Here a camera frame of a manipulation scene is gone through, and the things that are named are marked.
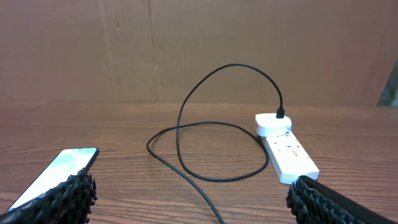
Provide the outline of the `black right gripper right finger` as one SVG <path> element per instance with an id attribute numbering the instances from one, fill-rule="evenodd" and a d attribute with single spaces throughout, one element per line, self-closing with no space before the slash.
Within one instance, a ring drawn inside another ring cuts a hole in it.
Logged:
<path id="1" fill-rule="evenodd" d="M 298 224 L 397 224 L 304 175 L 289 187 L 286 202 Z"/>

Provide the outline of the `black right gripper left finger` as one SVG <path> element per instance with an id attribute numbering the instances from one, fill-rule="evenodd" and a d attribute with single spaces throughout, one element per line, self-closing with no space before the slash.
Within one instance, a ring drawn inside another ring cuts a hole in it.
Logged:
<path id="1" fill-rule="evenodd" d="M 96 182 L 83 168 L 66 181 L 1 215 L 1 224 L 83 224 L 97 200 Z"/>

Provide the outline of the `Samsung Galaxy smartphone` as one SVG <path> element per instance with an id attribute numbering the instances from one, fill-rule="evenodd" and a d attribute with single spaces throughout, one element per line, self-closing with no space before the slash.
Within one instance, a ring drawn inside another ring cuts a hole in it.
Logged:
<path id="1" fill-rule="evenodd" d="M 66 181 L 69 176 L 77 175 L 80 170 L 88 170 L 98 154 L 99 150 L 97 147 L 62 150 L 25 189 L 6 213 L 56 187 L 59 183 Z"/>

